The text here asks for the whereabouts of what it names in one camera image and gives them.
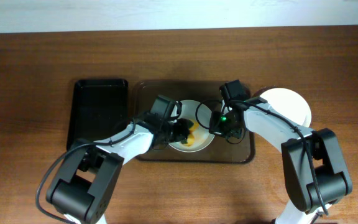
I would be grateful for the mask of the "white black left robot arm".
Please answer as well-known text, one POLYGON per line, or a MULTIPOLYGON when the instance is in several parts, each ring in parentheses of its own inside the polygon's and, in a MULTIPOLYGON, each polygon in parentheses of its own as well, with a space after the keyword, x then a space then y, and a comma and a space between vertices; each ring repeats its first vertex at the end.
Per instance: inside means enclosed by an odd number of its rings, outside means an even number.
POLYGON ((189 119, 148 114, 107 139, 77 140, 52 165, 58 170, 47 189, 47 202, 64 215, 62 222, 104 223, 123 165, 152 146, 187 140, 193 126, 189 119))

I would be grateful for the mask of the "pink plate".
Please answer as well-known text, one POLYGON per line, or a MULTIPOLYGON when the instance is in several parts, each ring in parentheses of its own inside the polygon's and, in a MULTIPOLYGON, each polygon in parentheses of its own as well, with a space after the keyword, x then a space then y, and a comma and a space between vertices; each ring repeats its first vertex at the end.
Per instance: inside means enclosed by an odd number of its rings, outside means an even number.
POLYGON ((311 109, 307 101, 297 92, 279 87, 266 87, 254 93, 267 100, 275 111, 296 124, 310 127, 311 109))

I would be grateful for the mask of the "cream plate with ketchup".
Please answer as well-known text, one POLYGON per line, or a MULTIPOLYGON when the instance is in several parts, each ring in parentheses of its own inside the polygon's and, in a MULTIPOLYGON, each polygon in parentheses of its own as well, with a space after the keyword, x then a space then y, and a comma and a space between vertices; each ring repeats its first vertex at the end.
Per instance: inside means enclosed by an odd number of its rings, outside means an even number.
POLYGON ((181 152, 200 151, 210 145, 214 139, 214 135, 209 133, 209 121, 213 110, 216 107, 219 108, 221 103, 219 100, 211 100, 203 104, 195 100, 182 100, 180 103, 181 114, 179 118, 195 120, 198 122, 199 128, 193 133, 196 139, 192 146, 186 147, 180 142, 170 143, 169 146, 181 152))

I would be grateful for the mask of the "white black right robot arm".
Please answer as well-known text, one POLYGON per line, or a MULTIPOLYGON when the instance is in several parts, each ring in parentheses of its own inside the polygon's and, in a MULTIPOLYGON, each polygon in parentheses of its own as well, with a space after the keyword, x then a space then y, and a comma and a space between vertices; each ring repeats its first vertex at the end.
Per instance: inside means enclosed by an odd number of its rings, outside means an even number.
POLYGON ((209 127, 224 138, 250 131, 280 151, 289 201, 272 223, 314 223, 352 192, 341 147, 328 128, 296 124, 262 98, 225 100, 222 110, 212 113, 209 127))

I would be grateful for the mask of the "yellow green scrub sponge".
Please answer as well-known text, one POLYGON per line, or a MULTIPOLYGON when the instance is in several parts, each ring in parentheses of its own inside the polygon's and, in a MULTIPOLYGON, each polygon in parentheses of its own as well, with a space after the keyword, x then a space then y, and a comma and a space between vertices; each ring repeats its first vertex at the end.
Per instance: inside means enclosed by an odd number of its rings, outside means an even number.
POLYGON ((199 124, 197 121, 192 119, 188 119, 186 123, 188 125, 189 135, 187 136, 186 139, 182 140, 180 143, 186 147, 190 147, 195 143, 196 138, 193 133, 199 128, 199 124))

